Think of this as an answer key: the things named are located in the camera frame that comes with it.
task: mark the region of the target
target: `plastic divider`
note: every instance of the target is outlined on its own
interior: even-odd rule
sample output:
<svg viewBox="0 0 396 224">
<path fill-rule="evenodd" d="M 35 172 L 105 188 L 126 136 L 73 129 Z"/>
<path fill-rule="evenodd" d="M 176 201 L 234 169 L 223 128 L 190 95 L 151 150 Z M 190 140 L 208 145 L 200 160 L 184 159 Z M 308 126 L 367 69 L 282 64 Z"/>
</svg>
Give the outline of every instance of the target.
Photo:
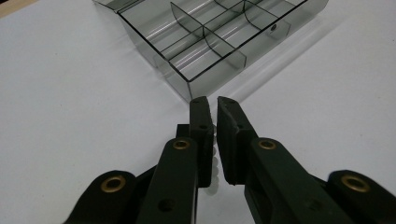
<svg viewBox="0 0 396 224">
<path fill-rule="evenodd" d="M 192 33 L 198 28 L 202 27 L 202 24 L 198 22 L 194 17 L 190 16 L 183 9 L 171 2 L 172 13 L 175 16 L 178 24 L 180 24 L 188 32 Z"/>
<path fill-rule="evenodd" d="M 108 7 L 114 12 L 118 12 L 129 6 L 133 6 L 139 1 L 140 0 L 93 0 L 93 2 L 100 4 L 104 7 Z"/>
<path fill-rule="evenodd" d="M 228 23 L 229 21 L 232 21 L 236 17 L 240 16 L 242 13 L 244 13 L 244 1 L 239 1 L 239 3 L 232 6 L 227 11 L 219 14 L 213 20 L 205 23 L 205 27 L 215 32 L 221 26 Z"/>
<path fill-rule="evenodd" d="M 249 1 L 246 1 L 246 4 L 253 5 Z M 249 66 L 288 36 L 290 24 L 257 6 L 246 10 L 245 16 L 250 24 L 260 29 L 239 48 L 242 53 L 247 55 L 247 66 Z"/>
<path fill-rule="evenodd" d="M 161 51 L 163 57 L 165 57 L 168 61 L 172 60 L 176 57 L 179 53 L 183 50 L 191 47 L 199 40 L 204 37 L 203 27 L 196 29 L 195 31 L 191 32 L 189 35 L 184 36 L 180 40 L 178 40 L 175 44 L 169 46 L 168 48 Z"/>
<path fill-rule="evenodd" d="M 290 24 L 289 35 L 311 21 L 326 7 L 328 2 L 329 0 L 305 0 L 296 6 L 289 14 L 285 15 L 283 20 Z"/>
<path fill-rule="evenodd" d="M 235 6 L 236 4 L 244 1 L 244 0 L 214 0 L 217 4 L 219 4 L 220 6 L 224 7 L 225 9 L 230 9 L 233 6 Z"/>
<path fill-rule="evenodd" d="M 272 14 L 281 17 L 291 9 L 293 9 L 296 5 L 300 4 L 304 0 L 294 0 L 291 1 L 285 1 L 285 0 L 266 0 L 266 1 L 260 1 L 256 4 L 258 7 L 263 8 L 264 10 L 267 10 L 268 12 L 271 12 Z"/>
<path fill-rule="evenodd" d="M 206 44 L 219 59 L 190 80 L 193 97 L 206 95 L 238 75 L 246 66 L 247 57 L 221 37 L 204 27 Z"/>
</svg>

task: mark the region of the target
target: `mounting hole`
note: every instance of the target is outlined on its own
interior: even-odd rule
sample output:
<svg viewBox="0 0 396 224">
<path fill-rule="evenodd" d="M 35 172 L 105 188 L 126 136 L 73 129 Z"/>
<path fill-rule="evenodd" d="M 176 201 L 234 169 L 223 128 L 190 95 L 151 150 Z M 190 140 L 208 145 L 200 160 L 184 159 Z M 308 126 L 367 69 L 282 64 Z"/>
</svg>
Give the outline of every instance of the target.
<svg viewBox="0 0 396 224">
<path fill-rule="evenodd" d="M 276 144 L 271 140 L 262 140 L 259 142 L 259 147 L 271 150 L 276 148 Z"/>
<path fill-rule="evenodd" d="M 186 149 L 189 146 L 190 146 L 190 143 L 188 141 L 185 141 L 185 140 L 178 140 L 178 141 L 174 142 L 174 145 L 173 145 L 173 147 L 175 149 L 180 149 L 180 150 L 181 149 Z"/>
<path fill-rule="evenodd" d="M 366 193 L 370 190 L 370 186 L 367 184 L 367 182 L 355 175 L 344 175 L 341 177 L 341 181 L 349 189 L 353 189 L 360 193 Z"/>
<path fill-rule="evenodd" d="M 274 31 L 274 30 L 276 30 L 276 28 L 277 28 L 277 25 L 276 25 L 276 24 L 274 24 L 274 25 L 271 27 L 271 31 Z"/>
<path fill-rule="evenodd" d="M 101 190 L 106 193 L 114 193 L 125 186 L 125 178 L 122 175 L 111 176 L 102 182 Z"/>
</svg>

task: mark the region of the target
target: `clear plastic organizer box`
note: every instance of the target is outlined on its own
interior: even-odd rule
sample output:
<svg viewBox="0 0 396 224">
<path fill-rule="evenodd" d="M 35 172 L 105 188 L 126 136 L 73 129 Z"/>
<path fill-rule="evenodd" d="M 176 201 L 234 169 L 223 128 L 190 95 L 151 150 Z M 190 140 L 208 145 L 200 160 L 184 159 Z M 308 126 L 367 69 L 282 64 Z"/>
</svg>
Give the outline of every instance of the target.
<svg viewBox="0 0 396 224">
<path fill-rule="evenodd" d="M 94 0 L 187 101 L 209 95 L 310 21 L 328 0 Z"/>
</svg>

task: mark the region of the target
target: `white table surface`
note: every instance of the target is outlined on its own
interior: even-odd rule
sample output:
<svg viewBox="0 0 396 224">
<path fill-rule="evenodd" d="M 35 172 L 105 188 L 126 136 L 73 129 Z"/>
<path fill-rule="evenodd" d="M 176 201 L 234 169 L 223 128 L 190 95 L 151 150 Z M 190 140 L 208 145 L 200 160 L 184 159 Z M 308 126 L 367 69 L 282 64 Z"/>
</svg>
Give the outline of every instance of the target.
<svg viewBox="0 0 396 224">
<path fill-rule="evenodd" d="M 310 174 L 354 170 L 396 194 L 395 11 L 391 0 L 331 0 L 209 97 L 214 121 L 216 98 L 232 97 Z M 111 11 L 40 0 L 0 19 L 0 223 L 62 223 L 97 176 L 140 175 L 188 120 Z M 209 191 L 197 223 L 253 223 L 221 169 Z"/>
</svg>

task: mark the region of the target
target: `screw hole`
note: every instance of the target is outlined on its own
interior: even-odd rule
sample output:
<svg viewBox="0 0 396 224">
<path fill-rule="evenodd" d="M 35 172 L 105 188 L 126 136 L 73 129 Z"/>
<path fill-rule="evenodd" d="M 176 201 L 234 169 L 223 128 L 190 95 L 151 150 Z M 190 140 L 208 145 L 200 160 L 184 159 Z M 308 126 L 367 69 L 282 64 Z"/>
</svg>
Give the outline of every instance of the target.
<svg viewBox="0 0 396 224">
<path fill-rule="evenodd" d="M 171 212 L 174 210 L 176 202 L 172 199 L 164 199 L 158 203 L 158 209 L 162 212 Z"/>
<path fill-rule="evenodd" d="M 344 175 L 341 181 L 349 189 L 353 189 L 360 193 L 365 193 L 370 190 L 370 186 L 362 179 L 354 175 Z"/>
<path fill-rule="evenodd" d="M 125 186 L 125 178 L 122 175 L 111 176 L 102 182 L 101 190 L 106 193 L 114 193 Z"/>
<path fill-rule="evenodd" d="M 274 25 L 271 27 L 271 31 L 274 31 L 274 30 L 276 30 L 276 27 L 277 27 L 277 25 L 276 25 L 276 24 L 274 24 Z"/>
<path fill-rule="evenodd" d="M 259 142 L 259 147 L 271 150 L 276 148 L 276 144 L 270 140 L 262 140 Z"/>
<path fill-rule="evenodd" d="M 190 143 L 187 142 L 187 141 L 184 141 L 184 140 L 176 141 L 176 142 L 173 144 L 173 147 L 174 147 L 175 149 L 186 149 L 186 148 L 188 148 L 189 146 L 190 146 Z"/>
</svg>

